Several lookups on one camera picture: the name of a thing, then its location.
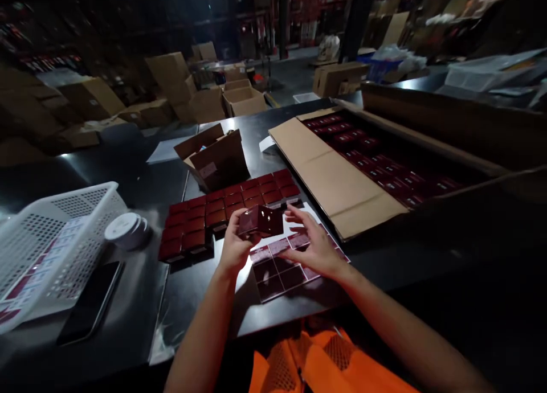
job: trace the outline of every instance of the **orange safety vest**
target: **orange safety vest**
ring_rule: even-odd
[[[301,393],[304,383],[314,393],[417,393],[355,347],[341,329],[313,337],[302,331],[298,339],[277,343],[268,359],[255,352],[249,393]]]

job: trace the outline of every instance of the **smartphone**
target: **smartphone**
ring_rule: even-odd
[[[121,262],[112,262],[93,271],[57,338],[58,346],[82,341],[93,334],[103,317],[121,269]]]

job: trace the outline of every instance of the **sticker label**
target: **sticker label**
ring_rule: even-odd
[[[206,166],[204,166],[203,168],[199,170],[199,174],[201,175],[203,179],[205,179],[216,170],[217,170],[217,166],[215,165],[215,163],[210,162],[209,164],[207,164]]]

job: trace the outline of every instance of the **person in background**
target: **person in background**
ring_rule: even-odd
[[[232,214],[222,255],[205,297],[174,357],[165,392],[210,392],[214,389],[226,344],[235,284],[249,251],[259,239],[237,236],[239,216]],[[445,339],[346,263],[330,246],[325,231],[307,212],[291,205],[289,222],[302,224],[310,240],[304,252],[283,257],[302,263],[338,282],[374,330],[428,391],[492,392],[492,386]],[[363,353],[343,330],[324,330],[278,342],[268,359],[254,354],[249,392],[415,392]]]

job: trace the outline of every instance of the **white laundry basket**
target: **white laundry basket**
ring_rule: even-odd
[[[106,226],[127,211],[117,187],[116,182],[107,182],[39,199],[0,227],[1,312],[11,290],[28,275],[64,225],[72,218],[87,216],[64,256],[52,262],[24,306],[0,317],[0,334],[23,321],[74,306],[99,260]]]

